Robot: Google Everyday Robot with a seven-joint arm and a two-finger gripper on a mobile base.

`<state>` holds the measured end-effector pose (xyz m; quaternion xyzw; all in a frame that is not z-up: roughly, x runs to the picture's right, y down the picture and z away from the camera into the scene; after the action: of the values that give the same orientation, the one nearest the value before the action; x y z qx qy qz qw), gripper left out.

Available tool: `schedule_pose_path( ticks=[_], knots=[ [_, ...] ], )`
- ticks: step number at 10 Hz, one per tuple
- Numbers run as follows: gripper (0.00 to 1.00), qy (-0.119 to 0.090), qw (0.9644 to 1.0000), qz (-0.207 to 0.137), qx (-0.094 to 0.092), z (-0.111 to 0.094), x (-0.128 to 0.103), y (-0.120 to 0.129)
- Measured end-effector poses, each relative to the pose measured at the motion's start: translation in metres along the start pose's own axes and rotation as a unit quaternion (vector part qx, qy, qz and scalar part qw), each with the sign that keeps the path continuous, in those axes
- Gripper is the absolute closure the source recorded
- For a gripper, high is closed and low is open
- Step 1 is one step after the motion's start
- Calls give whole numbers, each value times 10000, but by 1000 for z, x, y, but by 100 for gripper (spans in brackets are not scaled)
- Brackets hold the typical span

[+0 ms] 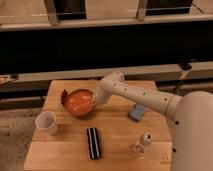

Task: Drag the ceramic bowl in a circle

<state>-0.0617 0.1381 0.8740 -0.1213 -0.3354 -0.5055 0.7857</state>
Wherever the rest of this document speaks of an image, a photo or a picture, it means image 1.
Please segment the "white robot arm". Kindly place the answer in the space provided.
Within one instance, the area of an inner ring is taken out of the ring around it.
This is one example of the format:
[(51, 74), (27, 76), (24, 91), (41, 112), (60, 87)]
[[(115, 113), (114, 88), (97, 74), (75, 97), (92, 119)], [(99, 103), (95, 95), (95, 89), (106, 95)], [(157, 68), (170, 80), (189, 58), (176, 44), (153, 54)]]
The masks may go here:
[(138, 88), (126, 84), (121, 72), (113, 72), (100, 80), (94, 104), (105, 104), (112, 95), (144, 105), (173, 122), (170, 171), (213, 171), (213, 93), (179, 96)]

